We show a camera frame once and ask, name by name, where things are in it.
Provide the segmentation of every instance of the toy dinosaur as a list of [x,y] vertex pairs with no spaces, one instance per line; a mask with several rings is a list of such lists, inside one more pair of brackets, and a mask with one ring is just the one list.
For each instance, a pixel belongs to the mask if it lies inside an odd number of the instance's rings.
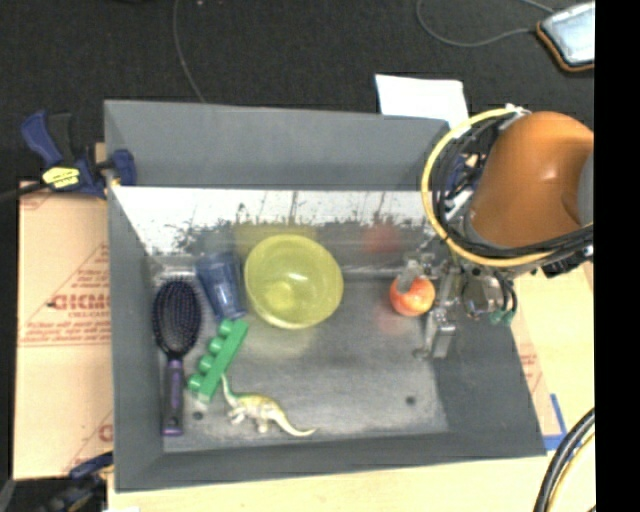
[[228,413],[232,425],[237,425],[245,418],[255,421],[258,432],[264,434],[269,430],[269,422],[277,423],[287,434],[305,437],[313,434],[317,429],[298,430],[291,425],[287,415],[272,398],[257,393],[239,393],[231,391],[229,380],[225,374],[221,376],[224,399],[231,407]]

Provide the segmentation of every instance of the hairbrush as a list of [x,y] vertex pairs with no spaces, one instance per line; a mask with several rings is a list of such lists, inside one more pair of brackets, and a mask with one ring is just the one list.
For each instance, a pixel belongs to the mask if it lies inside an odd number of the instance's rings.
[[182,359],[198,339],[202,311],[193,285],[183,279],[166,281],[153,301],[153,334],[167,356],[164,375],[162,433],[182,435]]

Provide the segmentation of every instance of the white paper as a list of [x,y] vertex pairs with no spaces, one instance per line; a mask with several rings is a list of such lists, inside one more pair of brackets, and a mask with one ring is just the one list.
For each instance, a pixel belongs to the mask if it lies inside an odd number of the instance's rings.
[[424,80],[376,75],[384,115],[444,119],[453,128],[469,118],[463,84],[458,80]]

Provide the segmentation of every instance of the red apple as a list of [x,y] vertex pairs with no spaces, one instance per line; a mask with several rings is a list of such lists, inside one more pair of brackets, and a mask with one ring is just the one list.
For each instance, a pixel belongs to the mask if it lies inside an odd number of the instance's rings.
[[429,311],[436,298],[436,289],[427,277],[416,277],[407,293],[400,293],[397,285],[398,278],[389,288],[393,309],[404,316],[419,316]]

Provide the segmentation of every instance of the electronic device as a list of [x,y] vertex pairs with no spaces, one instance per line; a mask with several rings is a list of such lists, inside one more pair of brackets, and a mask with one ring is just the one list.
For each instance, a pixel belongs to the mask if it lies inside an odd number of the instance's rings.
[[596,3],[588,2],[552,14],[538,22],[536,34],[566,71],[595,65]]

